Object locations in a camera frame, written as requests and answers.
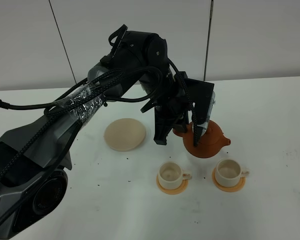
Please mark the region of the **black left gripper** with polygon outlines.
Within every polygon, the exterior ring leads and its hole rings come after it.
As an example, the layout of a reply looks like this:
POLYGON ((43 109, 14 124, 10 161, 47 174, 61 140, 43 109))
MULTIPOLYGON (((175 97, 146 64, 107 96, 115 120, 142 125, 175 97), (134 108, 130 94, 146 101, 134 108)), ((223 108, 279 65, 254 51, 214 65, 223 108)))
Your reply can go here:
POLYGON ((189 116, 183 112, 190 111, 195 104, 194 87, 198 81, 187 78, 184 71, 180 75, 187 90, 184 90, 180 77, 169 72, 162 83, 153 88, 154 95, 141 108, 142 113, 155 109, 153 140, 157 145, 167 144, 167 136, 172 128, 178 133, 187 132, 189 116))

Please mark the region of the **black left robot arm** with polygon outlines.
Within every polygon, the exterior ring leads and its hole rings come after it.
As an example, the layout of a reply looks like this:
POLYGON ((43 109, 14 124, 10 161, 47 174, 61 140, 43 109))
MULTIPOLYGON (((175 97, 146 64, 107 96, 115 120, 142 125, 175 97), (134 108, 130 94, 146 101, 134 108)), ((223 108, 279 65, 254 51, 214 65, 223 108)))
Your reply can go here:
POLYGON ((188 122, 192 109, 186 80, 168 58, 168 45, 156 33, 122 26, 108 39, 111 51, 55 101, 17 106, 0 100, 6 110, 43 109, 43 116, 0 137, 0 240, 8 240, 51 213, 68 185, 70 148, 80 129, 101 106, 124 102, 140 82, 146 95, 141 111, 154 109, 154 141, 167 143, 176 125, 188 122))

